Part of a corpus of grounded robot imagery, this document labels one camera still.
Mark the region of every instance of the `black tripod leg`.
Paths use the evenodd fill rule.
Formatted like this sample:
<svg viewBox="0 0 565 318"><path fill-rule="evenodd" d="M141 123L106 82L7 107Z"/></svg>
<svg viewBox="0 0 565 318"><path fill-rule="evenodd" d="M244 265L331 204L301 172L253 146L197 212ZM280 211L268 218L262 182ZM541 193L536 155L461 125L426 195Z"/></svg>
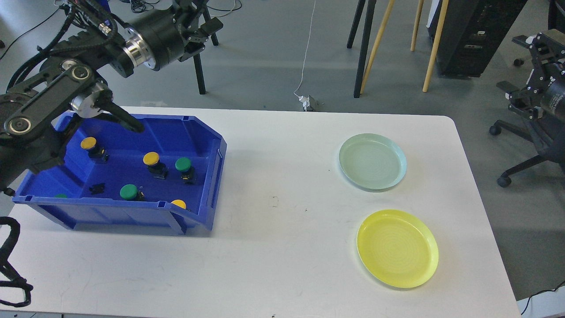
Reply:
<svg viewBox="0 0 565 318"><path fill-rule="evenodd" d="M212 17L210 16L210 11L208 11L207 6L204 6L204 12L202 13L202 15L204 16L204 21L206 21L206 22L208 22L209 20L212 19ZM210 37L212 38L212 44L214 44L214 46L218 46L219 42L218 42L218 37L216 36L216 33L212 34Z"/></svg>
<svg viewBox="0 0 565 318"><path fill-rule="evenodd" d="M355 39L355 34L357 33L357 28L359 27L359 21L361 21L361 14L363 13L364 6L365 0L359 0L359 3L357 3L357 10L355 10L355 16L353 17L351 32L349 32L349 39L347 40L348 49L351 49L351 47L353 46L353 40Z"/></svg>
<svg viewBox="0 0 565 318"><path fill-rule="evenodd" d="M196 81L198 81L198 91L200 95L206 94L206 86L204 85L204 73L202 72L202 61L200 60L200 54L196 54L193 57L194 68L196 70Z"/></svg>
<svg viewBox="0 0 565 318"><path fill-rule="evenodd" d="M376 4L377 0L369 0L367 5L365 28L363 29L363 39L361 41L361 53L359 54L359 65L357 66L357 76L355 78L355 90L353 91L353 97L355 98L359 98L361 95L361 84L363 82L363 74L365 72L365 60L367 59L369 37L371 36L371 25L373 24L373 14L375 13Z"/></svg>

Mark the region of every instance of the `green plate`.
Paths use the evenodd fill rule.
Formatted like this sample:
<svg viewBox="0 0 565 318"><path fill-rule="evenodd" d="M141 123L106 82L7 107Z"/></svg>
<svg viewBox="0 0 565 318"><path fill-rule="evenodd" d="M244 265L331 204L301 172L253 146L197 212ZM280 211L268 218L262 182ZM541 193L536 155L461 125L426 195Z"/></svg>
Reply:
<svg viewBox="0 0 565 318"><path fill-rule="evenodd" d="M340 149L340 166L345 175L366 190L384 190L406 174L406 156L387 137L360 134L347 139Z"/></svg>

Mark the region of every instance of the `white table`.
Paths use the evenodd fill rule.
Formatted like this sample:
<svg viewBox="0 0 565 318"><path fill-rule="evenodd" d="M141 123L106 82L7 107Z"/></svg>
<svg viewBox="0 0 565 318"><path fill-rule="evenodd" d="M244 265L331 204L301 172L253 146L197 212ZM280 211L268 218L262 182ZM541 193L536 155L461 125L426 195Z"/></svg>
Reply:
<svg viewBox="0 0 565 318"><path fill-rule="evenodd" d="M447 117L129 108L196 115L227 141L211 233L69 231L26 205L11 264L34 285L32 312L146 317L519 317L453 121ZM365 132L405 152L386 192L348 182L341 144ZM361 222L381 209L419 217L440 262L397 290L357 255ZM1 229L5 235L7 229Z"/></svg>

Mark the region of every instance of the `black cable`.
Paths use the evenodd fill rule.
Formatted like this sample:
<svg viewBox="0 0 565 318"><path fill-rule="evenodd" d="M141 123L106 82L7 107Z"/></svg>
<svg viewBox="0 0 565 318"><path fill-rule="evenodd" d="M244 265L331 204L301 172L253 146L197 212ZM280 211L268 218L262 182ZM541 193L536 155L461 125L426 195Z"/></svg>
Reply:
<svg viewBox="0 0 565 318"><path fill-rule="evenodd" d="M235 9L233 9L233 10L216 9L216 8L212 8L211 6L207 6L207 7L208 7L209 9L216 10L216 11L222 11L222 12L230 12L230 11L231 11L231 12L234 12L234 11L237 11L237 10L239 10L239 9L241 9L241 8L243 7L243 3L241 3L241 0L237 0L237 2L240 3L240 6L237 7L237 8L235 8Z"/></svg>
<svg viewBox="0 0 565 318"><path fill-rule="evenodd" d="M9 281L0 281L0 287L12 287L19 288L24 291L24 301L20 303L11 303L5 300L0 300L0 304L13 306L13 307L25 307L31 304L32 296L31 291L33 286L27 283L27 280L20 276L20 274L10 265L8 262L8 257L14 250L18 238L20 236L20 224L11 217L0 217L1 225L8 225L10 227L10 233L2 247L0 247L0 272L6 276Z"/></svg>
<svg viewBox="0 0 565 318"><path fill-rule="evenodd" d="M86 30L88 28L88 20L86 19L84 14L80 11L76 13L76 16L75 16L72 24L75 27L81 28L83 30Z"/></svg>
<svg viewBox="0 0 565 318"><path fill-rule="evenodd" d="M54 55L57 53L64 53L64 52L71 52L71 51L80 51L80 50L92 50L100 48L101 46L105 46L110 41L112 41L118 35L118 25L116 24L116 20L110 15L108 11L106 11L96 0L86 0L86 2L91 5L100 15L102 15L103 20L100 21L96 15L86 8L81 8L84 13L88 16L91 21L98 21L98 24L104 23L103 21L110 22L110 32L108 33L106 39L98 44L88 44L88 45L79 45L70 48L62 48L51 51L49 54Z"/></svg>
<svg viewBox="0 0 565 318"><path fill-rule="evenodd" d="M153 5L159 3L160 0L157 0L155 2L147 2L144 0L120 0L120 1L123 3L130 3L133 13L142 13L154 9L155 7Z"/></svg>
<svg viewBox="0 0 565 318"><path fill-rule="evenodd" d="M112 18L114 18L114 20L116 20L117 23L118 23L119 25L121 25L122 28L124 28L124 29L126 28L127 23L124 22L124 20L122 20L119 16L117 16L117 15L115 15L115 14L113 14L113 13L111 13L111 15L112 15Z"/></svg>
<svg viewBox="0 0 565 318"><path fill-rule="evenodd" d="M529 301L532 299L532 297L537 296L539 294L543 294L546 293L548 291L557 291L560 287L565 286L565 281L562 281L559 285L557 285L557 287L553 288L553 289L547 289L547 290L540 290L537 293L531 295L530 297L528 297L528 301L526 302L526 307L524 308L524 310L522 311L522 313L520 315L523 315L526 312L526 309L528 309L528 305L529 305Z"/></svg>
<svg viewBox="0 0 565 318"><path fill-rule="evenodd" d="M65 18L65 22L63 26L59 30L59 33L51 40L51 42L42 50L40 50L35 56L27 60L22 66L19 67L18 70L12 75L10 82L8 83L8 87L6 91L12 88L14 85L21 83L25 80L28 74L49 55L49 51L61 40L63 35L68 31L69 27L73 19L75 18L76 8L71 7L71 10L67 17Z"/></svg>
<svg viewBox="0 0 565 318"><path fill-rule="evenodd" d="M29 32L35 30L37 27L39 27L41 24L45 23L47 20L51 19L52 16L54 16L57 11L59 11L59 9L57 8L57 10L55 10L55 12L53 12L50 16L47 17L47 19L43 20L42 22L40 22L39 24L37 24L35 27L25 31L24 33L22 33L19 37L17 37L15 40L12 41L12 43L10 43L10 45L8 45L8 48L6 48L6 51L2 54L2 56L0 57L0 61L4 58L4 56L6 55L6 53L8 53L8 50L12 47L12 45L14 43L16 43L17 40L19 40L21 37L23 37L24 35L28 34Z"/></svg>

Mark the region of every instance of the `gray floor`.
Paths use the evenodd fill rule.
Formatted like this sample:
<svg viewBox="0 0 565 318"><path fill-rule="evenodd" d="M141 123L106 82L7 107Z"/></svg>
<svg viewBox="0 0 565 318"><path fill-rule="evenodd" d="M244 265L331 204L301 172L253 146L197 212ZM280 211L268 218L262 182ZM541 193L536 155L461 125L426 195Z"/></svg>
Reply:
<svg viewBox="0 0 565 318"><path fill-rule="evenodd" d="M162 1L160 7L168 1ZM314 0L242 0L243 9L222 18L220 46L202 54L208 94L198 94L191 61L176 62L159 72L139 68L128 79L111 68L101 74L123 106L168 106L300 111L293 91L301 77L302 61ZM11 40L54 11L51 1L0 0L0 38ZM124 20L134 15L127 5L112 0L112 10ZM231 8L231 0L210 0L210 6ZM489 67L480 78L448 79L434 74L428 93L422 93L431 43L424 28L416 52L410 52L415 1L398 0L384 34L365 94L353 98L360 33L352 49L345 48L356 1L319 0L316 4L304 82L298 95L322 102L320 111L446 115L455 121L486 212L517 299L553 288L565 279L565 178L557 164L544 163L513 177L500 188L501 172L534 156L532 145L503 133L488 134L497 119L519 123L506 110L496 83L508 80L520 86L531 70L526 62L512 66L528 52L511 43L516 35L544 31L547 0L530 0L511 28ZM377 3L373 36L385 8ZM429 11L429 2L424 12ZM57 32L60 12L18 41L0 61L0 87L30 57L36 45ZM5 211L10 208L1 198Z"/></svg>

